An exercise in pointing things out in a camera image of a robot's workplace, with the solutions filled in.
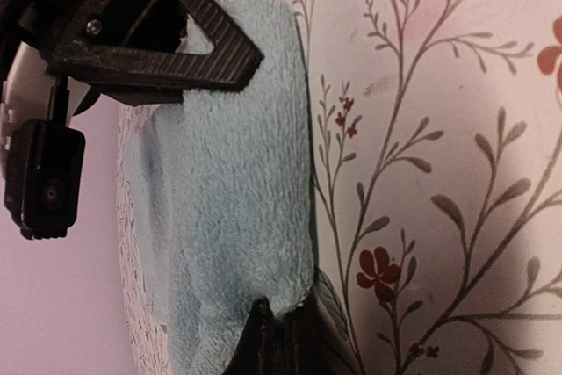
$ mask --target towel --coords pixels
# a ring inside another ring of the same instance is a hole
[[[219,375],[254,300],[279,319],[313,284],[311,154],[298,27],[281,0],[219,0],[264,60],[241,93],[190,90],[127,143],[147,306],[176,375]],[[206,50],[188,24],[179,50]]]

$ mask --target floral pattern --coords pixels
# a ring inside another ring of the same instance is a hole
[[[337,373],[558,371],[558,0],[287,2],[313,104],[315,293],[332,328],[320,340]],[[123,107],[120,144],[152,110]],[[139,373],[169,374],[121,164],[118,183],[134,355]]]

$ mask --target pink wall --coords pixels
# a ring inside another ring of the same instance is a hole
[[[135,373],[119,274],[117,120],[117,104],[102,98],[73,121],[87,147],[66,239],[26,241],[0,206],[0,375]]]

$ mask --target metal bolt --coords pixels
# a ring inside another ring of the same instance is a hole
[[[104,26],[102,25],[101,21],[99,21],[98,19],[92,19],[86,25],[86,32],[89,35],[99,35],[102,32],[103,27]]]

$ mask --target red flower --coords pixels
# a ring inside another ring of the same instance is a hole
[[[558,41],[557,46],[548,46],[538,54],[538,68],[545,75],[552,75],[556,68],[556,62],[562,55],[562,17],[554,21],[554,36]],[[558,88],[562,90],[562,65],[558,67]]]
[[[439,348],[439,346],[436,347],[428,347],[427,351],[426,351],[426,356],[427,357],[432,357],[434,359],[439,358],[439,352],[441,351],[441,349]]]
[[[425,354],[425,349],[418,343],[414,343],[412,344],[412,347],[410,347],[410,354],[414,355],[415,357],[420,357]]]
[[[342,115],[341,112],[338,112],[338,113],[337,113],[337,118],[335,118],[335,123],[336,123],[338,126],[343,126],[343,125],[345,125],[345,116]]]
[[[394,290],[388,285],[396,283],[400,279],[400,267],[390,264],[390,256],[385,248],[379,246],[374,253],[364,250],[359,256],[361,270],[357,274],[357,284],[364,289],[375,286],[375,294],[379,300],[390,302],[394,300]]]
[[[351,107],[353,106],[353,103],[355,103],[354,99],[349,99],[349,98],[345,98],[343,100],[343,110],[345,110],[346,112],[349,112],[351,110]]]
[[[348,135],[350,138],[353,138],[355,135],[357,135],[357,128],[355,127],[355,123],[348,127]]]

